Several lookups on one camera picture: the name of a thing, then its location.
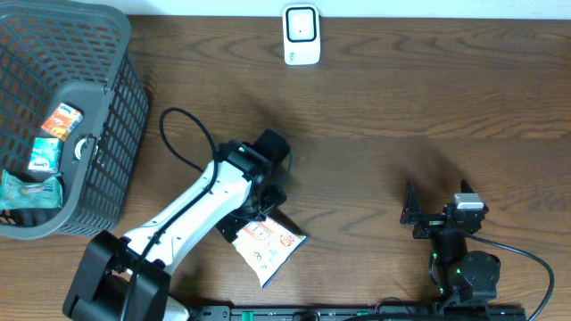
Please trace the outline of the teal wet wipe packet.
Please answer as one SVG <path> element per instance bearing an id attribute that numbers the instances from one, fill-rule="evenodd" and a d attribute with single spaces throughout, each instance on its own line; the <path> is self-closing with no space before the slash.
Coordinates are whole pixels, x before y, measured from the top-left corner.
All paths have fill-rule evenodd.
<path id="1" fill-rule="evenodd" d="M 63 190 L 60 174 L 41 183 L 26 183 L 2 172 L 1 210 L 58 209 L 63 205 Z"/>

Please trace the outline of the teal tissue pack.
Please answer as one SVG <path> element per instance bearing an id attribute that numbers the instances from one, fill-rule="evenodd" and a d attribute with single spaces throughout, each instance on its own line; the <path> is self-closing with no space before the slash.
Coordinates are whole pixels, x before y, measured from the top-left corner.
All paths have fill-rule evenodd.
<path id="1" fill-rule="evenodd" d="M 63 141 L 58 138 L 37 137 L 32 146 L 28 170 L 56 173 L 62 156 Z"/>

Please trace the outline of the yellow white snack bag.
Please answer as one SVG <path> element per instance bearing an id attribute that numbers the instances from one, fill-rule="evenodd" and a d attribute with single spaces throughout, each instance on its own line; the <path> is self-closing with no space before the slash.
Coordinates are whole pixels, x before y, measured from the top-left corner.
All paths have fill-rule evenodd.
<path id="1" fill-rule="evenodd" d="M 307 242 L 272 218 L 252 221 L 240 228 L 232 242 L 266 288 L 288 258 Z"/>

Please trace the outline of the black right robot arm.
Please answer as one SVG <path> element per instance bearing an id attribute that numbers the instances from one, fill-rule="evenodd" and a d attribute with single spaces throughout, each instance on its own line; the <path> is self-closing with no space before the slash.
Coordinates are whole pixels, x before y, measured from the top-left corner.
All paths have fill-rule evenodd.
<path id="1" fill-rule="evenodd" d="M 469 306 L 484 308 L 496 298 L 500 260 L 485 251 L 469 251 L 466 242 L 482 227 L 488 211 L 465 179 L 460 182 L 460 191 L 439 213 L 425 213 L 414 185 L 406 184 L 400 223 L 413 226 L 415 239 L 432 243 L 429 275 L 442 289 L 442 298 L 432 304 L 435 313 Z"/>

